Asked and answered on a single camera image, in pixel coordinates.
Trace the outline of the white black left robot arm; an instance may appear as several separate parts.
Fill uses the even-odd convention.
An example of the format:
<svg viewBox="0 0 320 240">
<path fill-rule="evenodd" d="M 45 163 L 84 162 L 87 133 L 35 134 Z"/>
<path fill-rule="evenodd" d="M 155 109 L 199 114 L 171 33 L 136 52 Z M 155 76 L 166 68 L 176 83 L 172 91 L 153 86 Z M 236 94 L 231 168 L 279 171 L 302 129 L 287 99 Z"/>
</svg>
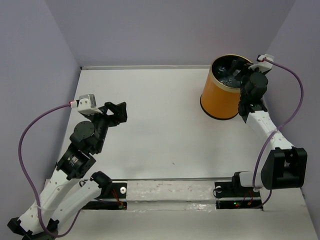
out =
<svg viewBox="0 0 320 240">
<path fill-rule="evenodd" d="M 93 156 L 102 152 L 108 129 L 127 121 L 126 102 L 106 102 L 97 107 L 85 98 L 71 101 L 67 107 L 76 108 L 87 120 L 74 127 L 69 137 L 70 145 L 57 162 L 41 193 L 35 188 L 22 159 L 22 145 L 27 130 L 24 130 L 19 140 L 19 163 L 33 190 L 35 201 L 24 214 L 10 219 L 7 226 L 24 240 L 61 238 L 63 235 L 59 233 L 59 228 L 65 221 L 78 216 L 82 207 L 91 200 L 108 196 L 112 189 L 112 180 L 98 171 L 76 193 L 65 198 L 95 164 Z"/>
</svg>

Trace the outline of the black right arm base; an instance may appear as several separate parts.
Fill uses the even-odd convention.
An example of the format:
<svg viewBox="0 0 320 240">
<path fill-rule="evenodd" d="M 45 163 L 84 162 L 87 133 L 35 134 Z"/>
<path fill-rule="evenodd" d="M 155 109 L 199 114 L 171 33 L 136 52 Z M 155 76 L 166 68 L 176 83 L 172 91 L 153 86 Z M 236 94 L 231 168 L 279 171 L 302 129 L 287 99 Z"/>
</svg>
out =
<svg viewBox="0 0 320 240">
<path fill-rule="evenodd" d="M 217 210 L 262 209 L 262 198 L 252 187 L 234 187 L 231 181 L 214 183 L 212 191 Z"/>
</svg>

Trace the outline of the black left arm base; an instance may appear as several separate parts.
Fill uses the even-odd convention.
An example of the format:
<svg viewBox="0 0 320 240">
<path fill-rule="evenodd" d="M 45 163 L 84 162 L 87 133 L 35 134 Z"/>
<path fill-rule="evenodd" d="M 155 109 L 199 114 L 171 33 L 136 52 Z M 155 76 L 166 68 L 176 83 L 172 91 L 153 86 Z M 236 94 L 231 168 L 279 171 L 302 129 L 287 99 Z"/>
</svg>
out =
<svg viewBox="0 0 320 240">
<path fill-rule="evenodd" d="M 101 194 L 87 203 L 83 210 L 126 210 L 127 183 L 114 182 L 109 189 L 102 190 Z"/>
</svg>

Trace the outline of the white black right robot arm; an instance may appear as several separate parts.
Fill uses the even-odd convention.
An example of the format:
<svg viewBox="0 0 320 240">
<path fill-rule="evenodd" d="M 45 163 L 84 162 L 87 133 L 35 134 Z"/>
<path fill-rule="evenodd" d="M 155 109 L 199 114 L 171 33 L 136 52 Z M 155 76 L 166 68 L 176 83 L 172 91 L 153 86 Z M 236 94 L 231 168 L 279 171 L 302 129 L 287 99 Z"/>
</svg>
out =
<svg viewBox="0 0 320 240">
<path fill-rule="evenodd" d="M 304 148 L 295 147 L 281 130 L 300 110 L 304 99 L 304 88 L 298 75 L 289 68 L 274 62 L 274 57 L 262 54 L 257 63 L 245 63 L 238 59 L 232 65 L 239 70 L 236 80 L 240 82 L 238 114 L 263 141 L 253 171 L 235 172 L 230 190 L 235 196 L 242 196 L 252 188 L 255 191 L 267 189 L 301 188 L 305 181 L 308 154 Z M 271 120 L 263 96 L 267 91 L 266 74 L 273 66 L 291 73 L 298 81 L 300 99 L 293 114 L 276 126 Z"/>
</svg>

